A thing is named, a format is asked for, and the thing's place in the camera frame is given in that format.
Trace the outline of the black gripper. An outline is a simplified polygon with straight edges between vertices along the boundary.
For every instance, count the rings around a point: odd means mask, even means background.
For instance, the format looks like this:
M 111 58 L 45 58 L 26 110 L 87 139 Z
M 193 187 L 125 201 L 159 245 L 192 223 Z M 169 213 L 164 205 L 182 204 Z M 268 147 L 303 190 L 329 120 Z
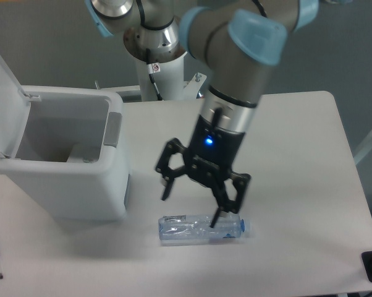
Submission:
M 167 141 L 155 166 L 164 181 L 161 200 L 171 193 L 176 178 L 185 174 L 212 190 L 218 208 L 210 227 L 214 228 L 225 213 L 238 214 L 252 177 L 248 173 L 235 173 L 232 165 L 245 137 L 244 132 L 213 127 L 199 116 L 188 147 L 178 138 Z M 180 154 L 184 164 L 175 169 L 169 166 L 171 157 Z

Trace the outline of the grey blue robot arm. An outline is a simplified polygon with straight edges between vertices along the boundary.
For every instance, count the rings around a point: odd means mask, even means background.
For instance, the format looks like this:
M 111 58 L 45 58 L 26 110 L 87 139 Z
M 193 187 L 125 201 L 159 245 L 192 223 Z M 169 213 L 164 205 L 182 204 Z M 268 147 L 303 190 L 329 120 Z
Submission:
M 311 23 L 318 1 L 236 1 L 219 9 L 193 7 L 176 20 L 171 1 L 87 1 L 87 9 L 106 37 L 135 30 L 146 64 L 173 58 L 183 48 L 213 73 L 188 146 L 171 139 L 155 170 L 165 190 L 187 175 L 212 190 L 223 213 L 242 207 L 249 174 L 232 164 L 260 98 L 279 64 L 290 33 Z

